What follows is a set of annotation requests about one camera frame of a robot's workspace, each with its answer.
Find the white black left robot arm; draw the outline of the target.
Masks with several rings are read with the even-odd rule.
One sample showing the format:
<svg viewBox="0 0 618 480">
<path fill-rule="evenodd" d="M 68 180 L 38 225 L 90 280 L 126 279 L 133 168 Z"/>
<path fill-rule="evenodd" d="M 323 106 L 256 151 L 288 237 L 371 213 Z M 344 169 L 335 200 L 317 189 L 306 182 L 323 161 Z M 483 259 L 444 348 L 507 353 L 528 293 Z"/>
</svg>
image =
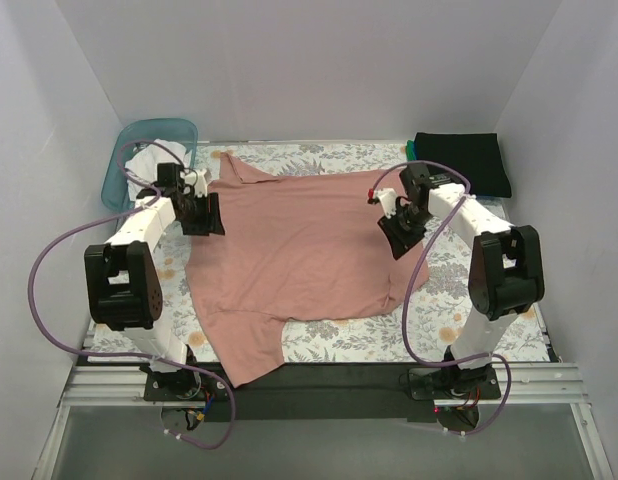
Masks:
<svg viewBox="0 0 618 480">
<path fill-rule="evenodd" d="M 219 196 L 209 191 L 207 169 L 187 170 L 177 163 L 156 167 L 157 179 L 136 195 L 137 210 L 106 243 L 84 254 L 92 319 L 129 339 L 148 356 L 143 371 L 158 387 L 180 399 L 202 389 L 189 346 L 161 318 L 163 293 L 153 252 L 173 223 L 186 236 L 223 235 Z"/>
</svg>

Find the pink t shirt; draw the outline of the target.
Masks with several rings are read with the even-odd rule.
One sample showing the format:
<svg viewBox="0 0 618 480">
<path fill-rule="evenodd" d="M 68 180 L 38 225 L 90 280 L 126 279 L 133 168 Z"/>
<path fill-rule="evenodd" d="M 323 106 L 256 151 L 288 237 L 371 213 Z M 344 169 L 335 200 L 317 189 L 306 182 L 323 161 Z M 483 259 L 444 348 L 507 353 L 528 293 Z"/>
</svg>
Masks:
<svg viewBox="0 0 618 480">
<path fill-rule="evenodd" d="M 400 259 L 367 202 L 374 171 L 274 176 L 223 154 L 211 184 L 221 236 L 196 237 L 185 268 L 201 328 L 230 382 L 282 365 L 286 322 L 389 314 L 428 281 L 416 246 Z"/>
</svg>

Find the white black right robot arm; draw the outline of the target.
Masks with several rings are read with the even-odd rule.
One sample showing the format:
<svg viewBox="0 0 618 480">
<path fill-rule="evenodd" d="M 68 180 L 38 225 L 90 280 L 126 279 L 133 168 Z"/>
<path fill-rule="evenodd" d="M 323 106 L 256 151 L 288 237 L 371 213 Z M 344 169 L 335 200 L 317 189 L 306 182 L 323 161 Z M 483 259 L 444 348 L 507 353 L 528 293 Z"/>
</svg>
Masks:
<svg viewBox="0 0 618 480">
<path fill-rule="evenodd" d="M 472 308 L 464 329 L 443 360 L 418 358 L 408 382 L 414 397 L 477 394 L 496 382 L 492 361 L 506 330 L 544 296 L 540 237 L 535 228 L 514 226 L 486 209 L 472 195 L 464 175 L 446 166 L 432 175 L 432 165 L 422 160 L 397 165 L 404 192 L 375 183 L 367 201 L 383 210 L 378 225 L 394 259 L 420 242 L 426 251 L 432 249 L 441 234 L 425 235 L 432 218 L 440 219 L 441 228 L 450 228 L 470 247 Z"/>
</svg>

